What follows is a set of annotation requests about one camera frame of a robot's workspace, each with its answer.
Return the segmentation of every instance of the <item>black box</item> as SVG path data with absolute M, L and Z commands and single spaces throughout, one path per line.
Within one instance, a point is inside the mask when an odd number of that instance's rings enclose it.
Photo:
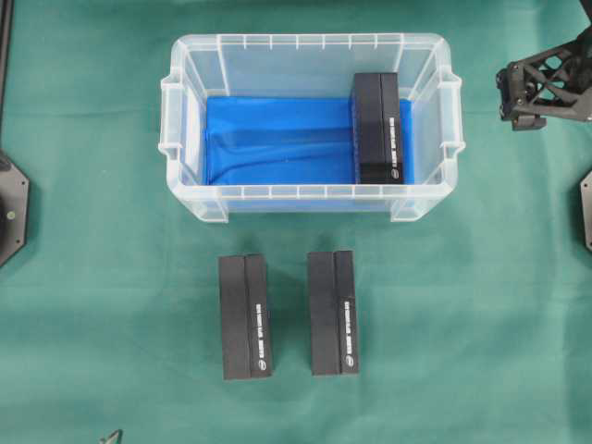
M 353 253 L 309 253 L 308 291 L 313 375 L 357 374 Z
M 265 258 L 218 258 L 225 379 L 272 373 Z
M 351 106 L 357 180 L 363 184 L 404 183 L 397 74 L 355 74 Z

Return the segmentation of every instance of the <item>black mechanical part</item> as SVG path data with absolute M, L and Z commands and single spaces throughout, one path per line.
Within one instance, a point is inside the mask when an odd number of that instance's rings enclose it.
M 580 0 L 592 20 L 592 0 Z M 511 62 L 496 76 L 499 115 L 513 130 L 540 130 L 547 117 L 592 122 L 592 27 L 574 41 Z
M 580 182 L 580 191 L 582 193 L 586 247 L 592 252 L 592 171 Z
M 0 118 L 4 108 L 12 9 L 13 1 L 3 0 L 0 12 Z M 27 177 L 0 149 L 0 266 L 27 241 L 29 185 Z

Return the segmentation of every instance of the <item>green fabric surface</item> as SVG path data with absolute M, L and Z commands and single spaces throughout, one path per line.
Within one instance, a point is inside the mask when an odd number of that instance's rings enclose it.
M 31 178 L 0 269 L 0 442 L 592 442 L 592 127 L 512 133 L 494 77 L 576 0 L 16 0 L 2 145 Z M 420 221 L 231 216 L 165 183 L 159 81 L 188 33 L 437 32 L 462 88 L 454 193 Z M 361 374 L 310 373 L 306 254 L 353 249 Z M 223 382 L 219 255 L 263 253 L 275 374 Z

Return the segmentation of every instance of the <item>plastic bin wall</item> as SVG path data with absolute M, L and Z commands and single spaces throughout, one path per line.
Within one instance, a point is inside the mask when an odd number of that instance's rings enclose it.
M 204 186 L 209 96 L 348 97 L 355 72 L 398 72 L 413 101 L 414 185 Z M 413 221 L 452 192 L 464 148 L 461 79 L 435 34 L 205 34 L 173 46 L 158 149 L 166 183 L 206 222 L 230 213 L 386 212 Z

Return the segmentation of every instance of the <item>blue cloth liner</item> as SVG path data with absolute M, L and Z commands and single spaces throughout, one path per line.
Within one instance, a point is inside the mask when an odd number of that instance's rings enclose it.
M 413 142 L 410 117 L 411 102 L 401 101 L 404 148 Z M 349 98 L 210 97 L 205 144 L 208 185 L 355 183 Z

